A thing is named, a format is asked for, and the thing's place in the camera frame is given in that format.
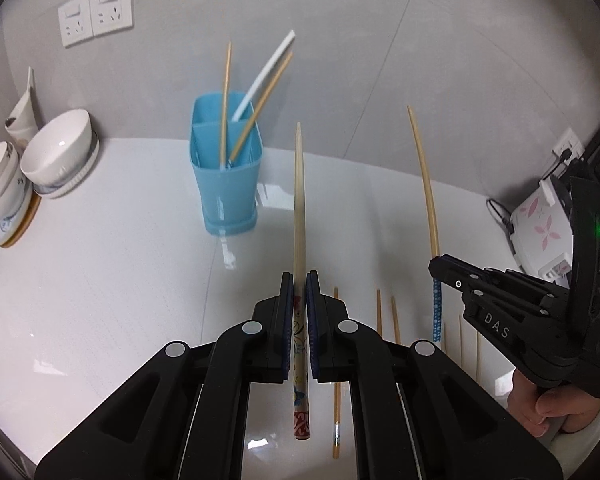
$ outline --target silver rivet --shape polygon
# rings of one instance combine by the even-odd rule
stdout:
[[[164,353],[169,357],[180,357],[182,354],[184,354],[185,350],[186,348],[184,348],[182,343],[171,343],[170,345],[167,345],[167,348],[164,349]]]
[[[344,319],[338,323],[338,328],[345,334],[353,334],[358,329],[358,324],[352,319]]]
[[[247,321],[242,326],[242,331],[249,335],[257,334],[260,330],[262,330],[262,325],[257,321]]]
[[[418,341],[415,346],[415,351],[420,355],[430,356],[436,351],[436,347],[429,341]]]

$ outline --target blue container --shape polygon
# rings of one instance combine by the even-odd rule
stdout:
[[[228,99],[227,160],[240,137],[253,105],[244,111],[242,120],[231,116],[244,97],[230,92]],[[262,139],[257,123],[249,133],[238,159],[231,168],[220,170],[220,92],[196,99],[191,119],[189,153],[202,199],[205,228],[216,236],[235,235],[256,225],[256,184],[262,160]]]

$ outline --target wooden coaster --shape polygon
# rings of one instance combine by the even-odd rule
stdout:
[[[20,238],[22,238],[22,235],[27,231],[29,225],[31,224],[31,221],[33,220],[33,217],[38,211],[40,200],[40,195],[38,193],[33,193],[31,195],[31,202],[29,202],[29,208],[27,209],[27,212],[24,213],[24,218],[22,219],[22,222],[14,232],[13,236],[11,236],[11,238],[9,238],[5,243],[1,245],[2,248],[6,249],[8,247],[11,247],[18,240],[20,240]]]

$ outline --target white outlet panel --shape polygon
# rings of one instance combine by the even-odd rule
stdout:
[[[93,35],[133,27],[131,0],[89,0]]]
[[[565,164],[569,164],[574,158],[579,158],[584,154],[584,146],[571,128],[565,130],[551,151],[555,156],[560,157],[567,148],[571,149],[571,157],[564,161]]]
[[[89,0],[71,0],[58,7],[58,21],[65,47],[93,37]]]

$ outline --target human hand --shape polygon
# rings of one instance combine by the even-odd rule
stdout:
[[[515,370],[507,409],[537,438],[549,429],[547,418],[567,416],[562,425],[562,430],[567,433],[586,428],[600,411],[600,399],[590,396],[573,384],[558,386],[539,395],[538,387],[519,370]]]

